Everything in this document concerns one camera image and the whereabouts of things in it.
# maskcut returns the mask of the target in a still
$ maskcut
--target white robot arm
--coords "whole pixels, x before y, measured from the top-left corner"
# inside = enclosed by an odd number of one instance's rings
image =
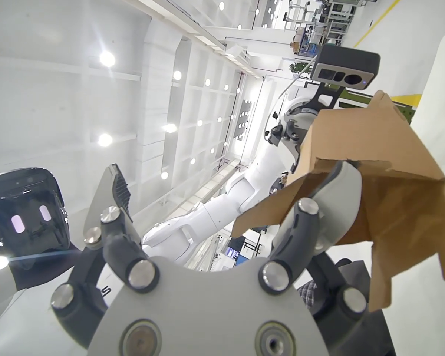
[[[226,185],[226,193],[200,203],[187,215],[156,225],[143,237],[143,250],[149,256],[164,256],[183,265],[201,242],[263,200],[285,171],[277,148],[264,144],[249,168]]]
[[[342,90],[322,86],[312,99],[290,101],[256,159],[246,171],[228,182],[226,193],[199,204],[187,215],[157,224],[144,235],[143,250],[149,256],[163,256],[185,264],[201,242],[267,197],[270,187],[283,172],[295,170],[300,144],[311,124],[320,110],[334,107]],[[329,105],[320,102],[320,96],[325,93],[332,95]]]

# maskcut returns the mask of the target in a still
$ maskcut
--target plaid shirt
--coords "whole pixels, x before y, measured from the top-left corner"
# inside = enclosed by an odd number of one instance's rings
[[[307,282],[297,289],[299,295],[302,297],[305,305],[310,308],[313,305],[313,291],[316,288],[316,284],[313,280]]]

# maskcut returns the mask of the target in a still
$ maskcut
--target cardboard flap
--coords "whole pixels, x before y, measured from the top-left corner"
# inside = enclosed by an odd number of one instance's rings
[[[358,216],[338,244],[373,242],[369,310],[388,307],[392,277],[435,253],[445,279],[445,176],[381,91],[367,108],[322,110],[290,184],[239,216],[233,236],[280,224],[344,160],[359,162],[363,190]]]

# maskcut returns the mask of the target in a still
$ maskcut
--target metal bolt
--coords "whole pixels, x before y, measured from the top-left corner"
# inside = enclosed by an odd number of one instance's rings
[[[161,333],[151,321],[140,321],[132,325],[124,335],[124,356],[156,356],[161,349]]]
[[[121,210],[119,207],[112,205],[111,207],[108,207],[102,211],[100,214],[100,221],[102,221],[104,224],[111,223],[117,220],[120,214]]]
[[[256,354],[261,356],[295,355],[295,341],[290,331],[279,322],[264,324],[256,334]]]
[[[55,289],[51,295],[51,307],[55,310],[61,310],[67,307],[74,299],[74,288],[72,285],[65,283]]]
[[[129,284],[136,290],[148,287],[155,278],[155,267],[149,260],[140,260],[131,269]]]
[[[86,231],[84,237],[84,243],[88,245],[93,245],[100,242],[100,238],[102,237],[102,231],[100,227],[92,227]]]
[[[275,261],[267,262],[262,269],[264,283],[274,291],[286,290],[289,286],[289,275],[285,268]]]
[[[358,314],[366,310],[367,307],[365,296],[356,288],[346,288],[343,291],[343,301],[352,312]]]
[[[316,215],[320,210],[316,201],[308,197],[299,200],[299,209],[309,215]]]

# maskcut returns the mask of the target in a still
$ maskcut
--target black robot head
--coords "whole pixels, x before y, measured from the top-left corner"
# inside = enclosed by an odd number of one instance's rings
[[[11,266],[30,269],[41,254],[70,247],[63,196],[44,168],[0,174],[0,255]]]

